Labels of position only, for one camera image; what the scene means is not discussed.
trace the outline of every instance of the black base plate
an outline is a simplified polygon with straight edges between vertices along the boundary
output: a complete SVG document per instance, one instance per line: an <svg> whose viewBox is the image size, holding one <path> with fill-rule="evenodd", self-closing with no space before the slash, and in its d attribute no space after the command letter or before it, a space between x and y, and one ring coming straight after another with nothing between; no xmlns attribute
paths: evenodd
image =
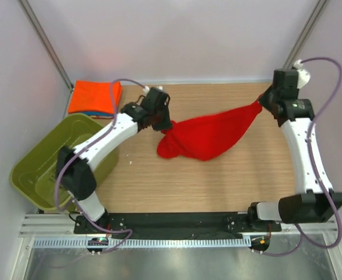
<svg viewBox="0 0 342 280"><path fill-rule="evenodd" d="M272 221L250 223L242 212L206 213L112 213L109 216L111 230L132 229L131 239L188 240L234 239L240 233L280 232L281 225ZM83 216L76 218L75 234L102 233ZM125 234L116 234L123 239Z"/></svg>

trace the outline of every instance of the metal pole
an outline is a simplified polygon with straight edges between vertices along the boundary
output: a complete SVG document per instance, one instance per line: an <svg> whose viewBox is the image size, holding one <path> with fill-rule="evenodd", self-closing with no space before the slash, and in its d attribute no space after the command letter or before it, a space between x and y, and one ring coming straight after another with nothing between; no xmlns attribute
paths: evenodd
<svg viewBox="0 0 342 280"><path fill-rule="evenodd" d="M52 59L54 65L56 66L59 74L61 75L62 79L65 81L67 87L70 91L73 89L73 84L68 77L65 68L63 67L61 61L59 60L56 52L53 49L53 46L51 45L44 29L41 27L40 22L37 19L37 16L35 15L34 11L32 10L32 7L28 0L19 0L19 3L21 7L23 8L26 16L28 17L31 25L34 27L37 35L39 36L42 44L44 45L45 49L47 50L47 53L49 54L50 58Z"/></svg>
<svg viewBox="0 0 342 280"><path fill-rule="evenodd" d="M303 48L306 40L308 39L309 35L311 34L313 28L317 24L317 21L320 19L323 11L325 10L327 4L330 0L319 0L315 5L311 15L309 16L308 20L306 21L303 30L300 32L299 37L296 40L290 54L288 55L283 68L290 68L291 65L298 59L298 55Z"/></svg>

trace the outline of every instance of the white arm segment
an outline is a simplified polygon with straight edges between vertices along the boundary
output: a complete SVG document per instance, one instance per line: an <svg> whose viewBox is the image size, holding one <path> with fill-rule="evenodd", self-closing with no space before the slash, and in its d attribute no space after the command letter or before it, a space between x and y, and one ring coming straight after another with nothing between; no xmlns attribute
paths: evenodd
<svg viewBox="0 0 342 280"><path fill-rule="evenodd" d="M311 75L308 70L303 68L303 63L301 63L301 59L295 61L293 67L298 71L298 89L304 87L309 80L311 79Z"/></svg>
<svg viewBox="0 0 342 280"><path fill-rule="evenodd" d="M105 212L96 192L94 191L88 198L79 201L81 210L93 221L97 221Z"/></svg>
<svg viewBox="0 0 342 280"><path fill-rule="evenodd" d="M285 135L287 145L290 149L292 165L294 167L296 194L304 194L308 190L312 190L315 194L323 192L319 186L319 178L317 178L316 174L313 172L311 160L309 158L306 135L310 124L311 120L309 118L297 118L295 121L287 120L281 126L282 133ZM314 125L311 134L315 162L320 174L320 179L324 183L326 189L332 190L333 186L323 168L316 140L315 127L316 126Z"/></svg>
<svg viewBox="0 0 342 280"><path fill-rule="evenodd" d="M98 133L94 134L87 141L77 145L74 147L75 152L82 150L89 143L92 143L98 137L102 136L105 132L109 130L112 126L112 123L106 125L103 129L101 129ZM136 135L138 132L138 125L136 122L133 122L132 117L127 114L118 114L117 115L117 123L111 132L105 136L103 139L98 141L98 143L94 144L88 150L83 152L80 155L81 159L87 159L88 165L91 170L94 171L100 162L117 146L119 146L123 141L127 140L131 136Z"/></svg>

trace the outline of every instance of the metal floor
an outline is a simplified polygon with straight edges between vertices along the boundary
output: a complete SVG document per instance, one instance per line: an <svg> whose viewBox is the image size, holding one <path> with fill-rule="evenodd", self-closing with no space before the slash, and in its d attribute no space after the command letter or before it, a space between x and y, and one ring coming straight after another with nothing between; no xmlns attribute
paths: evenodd
<svg viewBox="0 0 342 280"><path fill-rule="evenodd" d="M324 243L321 234L312 236ZM268 252L295 247L299 236L274 235ZM336 280L327 250L308 242L287 257L266 257L247 248L118 250L87 256L63 269L86 249L33 249L27 280Z"/></svg>

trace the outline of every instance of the orange towel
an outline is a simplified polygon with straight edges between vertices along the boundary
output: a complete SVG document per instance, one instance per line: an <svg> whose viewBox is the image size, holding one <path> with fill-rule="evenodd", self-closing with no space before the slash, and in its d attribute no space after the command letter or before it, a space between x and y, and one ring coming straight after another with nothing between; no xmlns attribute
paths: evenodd
<svg viewBox="0 0 342 280"><path fill-rule="evenodd" d="M96 111L107 114L114 113L109 93L110 83L86 82L77 80L72 93L68 113L82 111ZM118 108L122 94L122 86L119 82L112 87L115 105Z"/></svg>

